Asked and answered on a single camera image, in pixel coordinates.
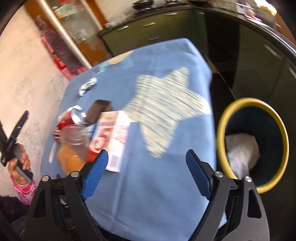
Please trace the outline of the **person's left hand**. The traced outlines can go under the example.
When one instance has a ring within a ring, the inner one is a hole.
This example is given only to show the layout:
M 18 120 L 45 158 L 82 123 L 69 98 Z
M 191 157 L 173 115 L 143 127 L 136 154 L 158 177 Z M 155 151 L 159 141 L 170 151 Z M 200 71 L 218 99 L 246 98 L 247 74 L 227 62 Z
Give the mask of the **person's left hand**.
M 29 170 L 30 160 L 22 144 L 18 144 L 19 158 L 14 158 L 9 161 L 8 171 L 13 178 L 14 182 L 20 186 L 27 186 L 31 180 L 22 176 L 23 171 Z

